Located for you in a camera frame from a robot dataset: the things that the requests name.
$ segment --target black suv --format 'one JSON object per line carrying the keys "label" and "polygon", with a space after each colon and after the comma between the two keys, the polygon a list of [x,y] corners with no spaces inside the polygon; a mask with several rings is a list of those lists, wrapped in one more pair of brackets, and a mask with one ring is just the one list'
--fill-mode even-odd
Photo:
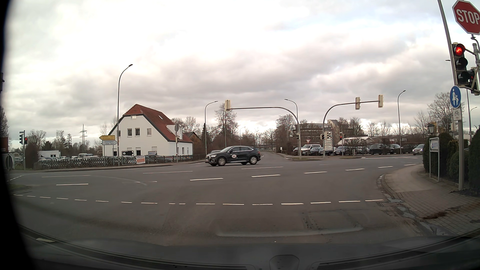
{"label": "black suv", "polygon": [[227,163],[240,162],[245,165],[257,164],[260,161],[260,151],[250,146],[229,146],[220,152],[207,156],[205,163],[212,166],[224,166]]}

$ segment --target yellow direction sign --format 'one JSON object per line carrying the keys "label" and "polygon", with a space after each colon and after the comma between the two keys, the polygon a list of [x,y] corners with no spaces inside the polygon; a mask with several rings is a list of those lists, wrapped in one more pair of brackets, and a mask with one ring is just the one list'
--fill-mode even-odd
{"label": "yellow direction sign", "polygon": [[114,141],[115,135],[101,135],[100,140],[102,141]]}

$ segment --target red tiled roof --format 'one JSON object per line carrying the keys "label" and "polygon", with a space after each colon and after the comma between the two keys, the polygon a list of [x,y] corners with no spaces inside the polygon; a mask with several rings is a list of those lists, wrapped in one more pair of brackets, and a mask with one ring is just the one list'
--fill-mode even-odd
{"label": "red tiled roof", "polygon": [[[175,134],[167,128],[167,125],[175,125],[175,123],[161,111],[135,104],[123,114],[123,116],[128,115],[143,115],[164,137],[169,141],[175,141]],[[179,142],[192,143],[192,140],[184,134],[183,139],[179,140]]]}

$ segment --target white sign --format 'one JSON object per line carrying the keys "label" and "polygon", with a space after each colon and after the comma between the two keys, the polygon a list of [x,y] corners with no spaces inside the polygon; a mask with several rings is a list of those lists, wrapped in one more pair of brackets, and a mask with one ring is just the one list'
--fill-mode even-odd
{"label": "white sign", "polygon": [[102,141],[102,145],[115,145],[117,141]]}
{"label": "white sign", "polygon": [[453,109],[453,120],[462,120],[462,108]]}
{"label": "white sign", "polygon": [[430,140],[430,152],[438,152],[438,138]]}

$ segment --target asphalt road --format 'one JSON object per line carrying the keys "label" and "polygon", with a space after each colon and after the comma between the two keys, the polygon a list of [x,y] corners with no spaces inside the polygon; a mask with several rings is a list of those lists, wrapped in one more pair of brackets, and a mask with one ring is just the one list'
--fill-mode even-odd
{"label": "asphalt road", "polygon": [[377,185],[421,156],[10,175],[19,223],[64,240],[159,245],[379,243],[422,235]]}

